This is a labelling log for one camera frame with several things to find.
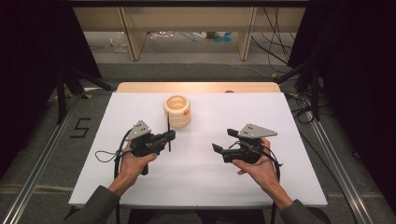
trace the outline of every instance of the handheld controller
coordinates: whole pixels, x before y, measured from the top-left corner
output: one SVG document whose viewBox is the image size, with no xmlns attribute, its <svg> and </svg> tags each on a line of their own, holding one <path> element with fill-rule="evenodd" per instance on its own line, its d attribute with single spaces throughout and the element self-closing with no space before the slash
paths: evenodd
<svg viewBox="0 0 396 224">
<path fill-rule="evenodd" d="M 263 150 L 261 138 L 277 135 L 277 132 L 249 123 L 240 132 L 234 129 L 227 129 L 227 134 L 238 138 L 239 141 L 235 142 L 228 149 L 212 144 L 214 151 L 222 155 L 224 162 L 242 160 L 253 164 L 257 162 L 262 155 L 260 153 Z M 240 148 L 230 149 L 236 144 L 238 144 Z"/>
<path fill-rule="evenodd" d="M 136 157 L 144 157 L 150 153 L 160 155 L 161 151 L 165 149 L 166 143 L 176 138 L 174 130 L 168 130 L 166 133 L 151 133 L 149 126 L 143 121 L 139 120 L 136 125 L 129 132 L 125 141 L 132 141 L 132 153 Z M 149 166 L 146 165 L 142 171 L 142 175 L 149 173 Z"/>
</svg>

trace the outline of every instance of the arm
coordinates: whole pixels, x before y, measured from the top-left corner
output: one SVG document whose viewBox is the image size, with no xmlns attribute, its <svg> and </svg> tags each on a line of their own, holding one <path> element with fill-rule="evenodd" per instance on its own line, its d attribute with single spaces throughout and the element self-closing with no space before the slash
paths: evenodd
<svg viewBox="0 0 396 224">
<path fill-rule="evenodd" d="M 124 153 L 117 178 L 107 189 L 99 186 L 85 206 L 66 217 L 64 223 L 106 223 L 123 193 L 134 185 L 143 168 L 156 158 L 155 153 L 140 158 L 130 152 Z"/>
<path fill-rule="evenodd" d="M 270 155 L 270 142 L 266 138 L 262 138 L 262 143 L 264 152 Z M 239 175 L 248 173 L 262 187 L 262 190 L 274 200 L 285 223 L 321 223 L 298 200 L 293 201 L 289 197 L 288 193 L 279 184 L 274 165 L 270 159 L 261 156 L 254 164 L 240 160 L 233 160 L 233 164 L 241 169 L 238 171 Z"/>
</svg>

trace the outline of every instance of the person's right hand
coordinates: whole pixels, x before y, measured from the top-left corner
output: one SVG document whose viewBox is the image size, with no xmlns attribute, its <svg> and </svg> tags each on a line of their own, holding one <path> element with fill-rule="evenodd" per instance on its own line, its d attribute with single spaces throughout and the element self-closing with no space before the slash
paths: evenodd
<svg viewBox="0 0 396 224">
<path fill-rule="evenodd" d="M 131 148 L 131 144 L 131 141 L 128 142 L 126 148 Z M 135 157 L 132 152 L 124 153 L 121 159 L 120 173 L 108 189 L 121 196 L 128 188 L 134 185 L 143 168 L 156 158 L 157 154 L 155 153 L 150 153 L 144 157 Z"/>
<path fill-rule="evenodd" d="M 263 151 L 271 155 L 270 142 L 266 138 L 262 138 Z M 233 160 L 233 165 L 241 169 L 238 171 L 239 175 L 248 173 L 257 184 L 264 190 L 276 203 L 279 209 L 283 209 L 292 204 L 291 198 L 285 190 L 280 186 L 276 177 L 275 167 L 273 162 L 264 155 L 254 163 L 249 164 L 240 160 Z"/>
</svg>

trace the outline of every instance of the table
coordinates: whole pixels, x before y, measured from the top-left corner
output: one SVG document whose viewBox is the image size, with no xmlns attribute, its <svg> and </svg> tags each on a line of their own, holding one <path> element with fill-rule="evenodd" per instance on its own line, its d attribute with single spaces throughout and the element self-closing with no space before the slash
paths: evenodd
<svg viewBox="0 0 396 224">
<path fill-rule="evenodd" d="M 260 84 L 261 92 L 252 91 Z M 127 92 L 137 86 L 140 90 Z M 188 92 L 192 86 L 195 92 Z M 284 163 L 281 184 L 290 197 L 309 206 L 326 205 L 285 96 L 276 87 L 275 83 L 122 83 L 120 91 L 111 96 L 69 203 L 82 206 L 98 185 L 111 183 L 114 163 L 101 163 L 94 153 L 117 150 L 123 135 L 139 119 L 153 133 L 166 132 L 163 102 L 179 93 L 191 101 L 191 123 L 175 129 L 177 137 L 172 141 L 172 151 L 162 151 L 149 165 L 148 175 L 138 177 L 137 183 L 122 196 L 122 207 L 269 207 L 271 198 L 248 175 L 239 176 L 238 169 L 224 163 L 211 146 L 212 143 L 230 146 L 236 139 L 228 136 L 226 129 L 240 130 L 247 122 L 278 132 L 269 140 L 279 162 Z M 237 93 L 223 93 L 224 90 Z"/>
</svg>

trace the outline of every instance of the person's left hand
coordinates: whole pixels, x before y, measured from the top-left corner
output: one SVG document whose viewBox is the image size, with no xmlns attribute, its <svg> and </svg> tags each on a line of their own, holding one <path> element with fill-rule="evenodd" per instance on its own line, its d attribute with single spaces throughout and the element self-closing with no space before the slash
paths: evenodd
<svg viewBox="0 0 396 224">
<path fill-rule="evenodd" d="M 122 155 L 120 173 L 108 187 L 111 191 L 121 196 L 128 188 L 134 185 L 143 168 L 157 158 L 157 154 L 151 153 L 144 157 L 135 157 L 131 152 Z"/>
</svg>

